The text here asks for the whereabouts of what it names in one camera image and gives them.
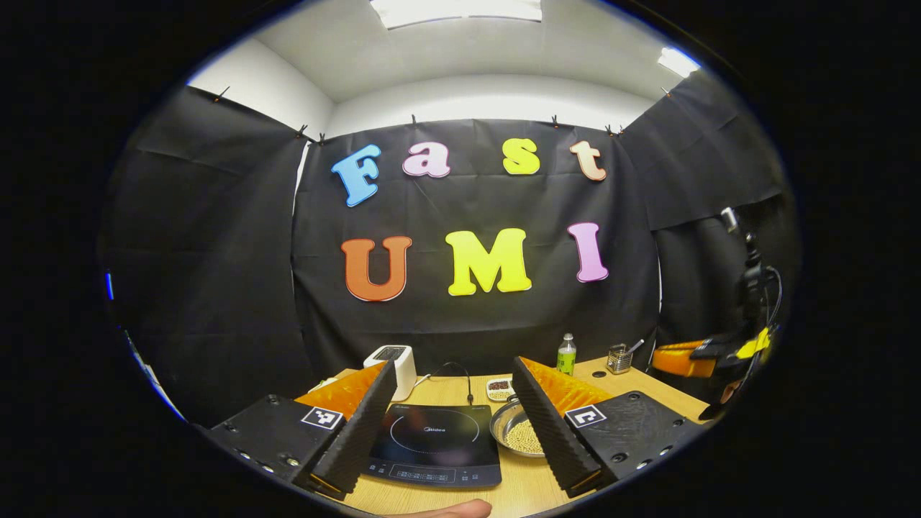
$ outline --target foam letter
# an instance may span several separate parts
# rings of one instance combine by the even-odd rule
[[[582,168],[582,174],[586,175],[589,180],[600,182],[608,175],[604,169],[599,169],[595,164],[595,158],[600,157],[601,153],[585,140],[576,142],[569,147],[569,150],[576,154],[578,158],[578,167]]]
[[[576,223],[570,225],[570,234],[576,238],[578,247],[579,271],[576,278],[579,282],[591,282],[607,278],[608,269],[601,265],[598,254],[598,225],[595,223]]]
[[[378,164],[370,157],[379,156],[380,147],[368,144],[332,166],[332,172],[342,178],[348,192],[346,205],[356,206],[378,191],[377,185],[368,183],[365,177],[378,177]]]
[[[508,174],[534,174],[541,168],[541,159],[534,152],[537,144],[529,138],[509,138],[502,144],[502,153],[507,157],[502,160]]]
[[[522,229],[502,229],[495,236],[493,250],[487,252],[473,232],[461,230],[445,236],[445,241],[454,249],[454,284],[448,287],[448,293],[455,296],[476,293],[476,285],[470,280],[471,272],[483,291],[489,293],[499,268],[502,268],[502,278],[496,285],[499,291],[530,289],[521,248],[524,238]]]
[[[403,172],[412,176],[423,176],[425,174],[433,178],[441,178],[449,172],[448,167],[448,148],[438,142],[420,142],[413,144],[409,148],[412,155],[403,161]]]
[[[372,240],[349,240],[343,243],[345,252],[345,286],[357,299],[381,302],[395,299],[406,288],[406,249],[413,240],[395,236],[384,240],[391,252],[391,278],[386,284],[374,284],[367,276],[367,255],[374,250]]]

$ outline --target white wall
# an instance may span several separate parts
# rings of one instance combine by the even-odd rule
[[[326,131],[333,102],[294,66],[272,49],[248,38],[219,55],[188,84],[219,94],[276,121],[317,138]]]
[[[451,119],[523,119],[617,131],[655,101],[612,88],[545,76],[479,75],[409,83],[347,100],[332,111],[327,137]]]

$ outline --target human hand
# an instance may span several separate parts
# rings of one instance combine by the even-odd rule
[[[488,502],[474,499],[454,504],[444,509],[410,512],[408,514],[388,514],[384,518],[486,518],[493,511]]]

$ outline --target metal bowl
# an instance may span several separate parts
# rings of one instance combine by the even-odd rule
[[[531,458],[543,458],[543,453],[528,453],[522,452],[521,450],[516,450],[508,445],[506,442],[506,434],[508,431],[515,427],[515,425],[520,422],[528,420],[528,416],[524,413],[524,407],[521,406],[521,402],[518,400],[518,397],[513,394],[508,397],[508,403],[499,408],[493,418],[489,421],[489,431],[493,434],[496,442],[502,444],[509,450],[514,453],[517,453],[523,457]]]

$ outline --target black backdrop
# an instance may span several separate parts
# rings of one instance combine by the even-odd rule
[[[537,144],[536,173],[504,170],[512,137]],[[569,151],[580,140],[600,151],[603,181],[583,175]],[[448,147],[449,175],[402,171],[407,149],[425,141]],[[371,181],[379,190],[349,207],[331,168],[368,144],[382,149]],[[186,87],[139,128],[113,175],[100,246],[116,319],[189,420],[211,425],[267,393],[302,394],[387,343],[414,346],[419,371],[453,360],[479,374],[507,371],[516,355],[552,364],[566,332],[582,359],[643,337],[634,365],[648,370],[654,343],[699,339],[739,316],[744,249],[714,217],[725,206],[740,206],[743,223],[762,234],[787,294],[799,267],[779,159],[732,94],[697,74],[621,135],[447,121],[311,145],[292,227],[304,146],[287,126]],[[600,226],[609,270],[601,281],[576,279],[566,228],[584,221]],[[450,296],[445,236],[469,230],[488,250],[506,228],[527,234],[532,288]],[[380,283],[389,274],[381,242],[399,235],[413,240],[404,292],[386,302],[353,297],[343,241],[376,243],[369,272]],[[650,373],[694,395],[709,390]]]
[[[214,425],[316,376],[289,256],[306,144],[277,121],[186,87],[128,144],[101,232],[114,315],[169,398]]]
[[[540,169],[510,175],[502,165],[508,138],[537,145]],[[584,176],[569,147],[581,140],[600,151],[607,177]],[[402,162],[414,143],[449,149],[451,171],[442,178],[414,177]],[[334,163],[368,144],[375,159],[376,194],[357,206],[331,172]],[[525,121],[446,121],[407,124],[344,135],[311,146],[297,191],[294,271],[305,347],[322,370],[360,365],[384,344],[414,347],[416,367],[431,372],[445,361],[471,374],[506,372],[517,355],[552,363],[563,334],[576,338],[581,358],[603,356],[617,342],[635,342],[653,330],[659,309],[656,249],[646,225],[643,195],[620,143],[605,132]],[[609,276],[581,283],[579,257],[566,228],[591,221]],[[527,234],[526,291],[452,297],[454,257],[445,236],[469,230],[486,250],[496,234]],[[413,240],[407,251],[403,293],[385,302],[352,297],[345,286],[343,241],[371,239],[370,278],[389,275],[389,236]]]
[[[514,137],[537,145],[536,173],[513,176],[503,169],[502,144]],[[580,172],[569,151],[580,140],[600,151],[598,167],[608,172],[603,181]],[[407,149],[425,141],[448,147],[447,176],[402,171]],[[374,158],[379,176],[368,180],[379,189],[350,207],[332,166],[369,144],[382,149]],[[525,121],[406,124],[313,146],[303,174],[293,245],[298,313],[311,360],[329,373],[360,364],[386,343],[414,346],[421,372],[449,360],[471,373],[507,371],[516,355],[551,364],[565,332],[575,335],[582,359],[645,338],[634,359],[645,369],[654,342],[704,338],[740,318],[735,287],[745,250],[714,217],[726,206],[739,207],[747,230],[759,234],[765,259],[784,276],[787,302],[799,270],[792,198],[773,145],[732,92],[700,74],[621,135]],[[601,281],[575,280],[578,255],[565,228],[581,221],[600,226],[601,261],[609,270]],[[445,235],[471,230],[488,250],[509,227],[527,233],[524,258],[533,287],[448,295],[453,254]],[[387,302],[350,296],[340,245],[374,241],[369,271],[380,283],[389,274],[381,247],[389,236],[413,240],[404,293]],[[705,395],[699,381],[662,378]]]

